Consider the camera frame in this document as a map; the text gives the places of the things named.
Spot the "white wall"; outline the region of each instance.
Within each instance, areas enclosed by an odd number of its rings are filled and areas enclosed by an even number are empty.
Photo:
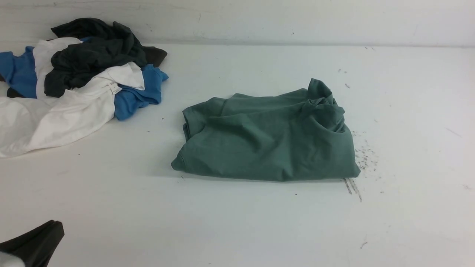
[[[0,39],[52,38],[80,17],[143,43],[475,46],[473,0],[0,0]]]

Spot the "white table surface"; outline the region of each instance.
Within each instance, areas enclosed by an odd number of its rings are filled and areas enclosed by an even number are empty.
[[[155,46],[160,105],[0,160],[0,240],[63,222],[50,267],[475,266],[475,49]],[[359,195],[171,168],[184,108],[312,77],[346,110]]]

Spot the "blue fabric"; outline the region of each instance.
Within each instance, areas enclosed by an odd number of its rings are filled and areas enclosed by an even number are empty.
[[[119,121],[130,118],[137,109],[149,104],[159,104],[162,101],[161,85],[168,79],[168,75],[152,64],[142,68],[145,90],[119,85],[122,90],[115,95],[115,117]]]
[[[0,53],[0,75],[15,91],[27,98],[36,98],[36,72],[33,47],[26,47],[23,55]]]

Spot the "green t-shirt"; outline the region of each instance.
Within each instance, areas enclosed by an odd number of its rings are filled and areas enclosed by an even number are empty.
[[[351,131],[329,88],[279,96],[235,94],[183,111],[186,143],[171,166],[198,175],[265,181],[357,177]]]

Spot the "clothing tag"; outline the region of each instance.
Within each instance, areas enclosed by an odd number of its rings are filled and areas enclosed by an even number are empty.
[[[117,83],[108,83],[107,86],[109,86],[109,89],[111,90],[113,95],[117,94],[121,90]]]

